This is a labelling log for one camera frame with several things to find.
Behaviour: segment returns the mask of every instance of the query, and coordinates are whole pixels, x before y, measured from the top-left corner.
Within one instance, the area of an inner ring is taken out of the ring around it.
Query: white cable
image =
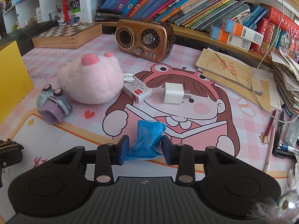
[[[281,23],[282,23],[283,16],[284,16],[284,0],[282,0],[282,18],[281,18],[281,21],[280,21],[278,27],[280,27],[280,25],[281,25]],[[252,85],[252,79],[253,79],[253,77],[254,77],[256,71],[258,70],[258,68],[259,68],[260,65],[262,64],[262,62],[263,62],[263,60],[265,59],[265,57],[268,55],[269,51],[271,50],[271,48],[272,48],[272,46],[273,46],[273,44],[274,44],[274,41],[277,40],[277,37],[278,37],[278,36],[279,36],[279,34],[277,33],[275,40],[273,40],[273,43],[269,46],[269,49],[268,49],[267,53],[265,53],[264,57],[262,58],[261,62],[260,62],[259,65],[258,65],[258,67],[255,69],[255,71],[254,71],[254,73],[253,73],[253,75],[252,75],[252,77],[251,77],[251,82],[250,82],[250,83],[251,83],[251,88],[252,88],[253,94],[254,94],[254,96],[255,96],[255,99],[256,99],[257,102],[259,103],[260,107],[261,107],[261,108],[262,108],[268,115],[270,115],[273,119],[277,120],[278,122],[285,123],[285,124],[289,124],[289,123],[294,122],[294,121],[299,117],[299,114],[297,115],[297,117],[296,117],[295,119],[293,119],[293,120],[291,120],[291,121],[287,121],[287,122],[275,118],[272,114],[270,114],[270,113],[269,113],[269,112],[268,112],[268,111],[261,105],[259,99],[257,98],[257,95],[256,95],[256,93],[255,93],[255,90],[254,90],[254,88],[253,88],[253,85]]]

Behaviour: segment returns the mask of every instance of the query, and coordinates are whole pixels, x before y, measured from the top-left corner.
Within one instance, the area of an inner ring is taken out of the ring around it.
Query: pink plush toy
[[[58,73],[58,84],[71,99],[83,104],[103,104],[123,88],[124,74],[112,53],[88,53],[69,62]]]

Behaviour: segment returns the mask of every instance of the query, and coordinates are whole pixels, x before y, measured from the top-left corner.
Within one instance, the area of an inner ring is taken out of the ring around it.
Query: paper stack
[[[281,110],[280,97],[272,73],[258,69],[254,76],[254,89],[260,93],[257,94],[259,103],[250,87],[250,79],[255,68],[209,48],[203,50],[196,66],[198,70],[203,71],[202,75],[206,78],[217,82],[240,97],[248,99],[257,106],[261,104],[268,112],[271,112],[271,107]]]
[[[292,116],[299,114],[299,65],[281,49],[271,52],[273,75],[285,110]]]

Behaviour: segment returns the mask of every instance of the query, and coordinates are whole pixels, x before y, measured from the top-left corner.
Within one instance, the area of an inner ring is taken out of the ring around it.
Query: wooden box
[[[77,49],[102,34],[101,24],[61,25],[32,38],[35,48]]]
[[[0,124],[32,88],[17,42],[0,46]]]

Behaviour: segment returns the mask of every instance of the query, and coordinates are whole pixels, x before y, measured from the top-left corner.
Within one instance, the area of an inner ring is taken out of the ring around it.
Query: yellow folder
[[[33,87],[16,41],[0,46],[0,124]]]

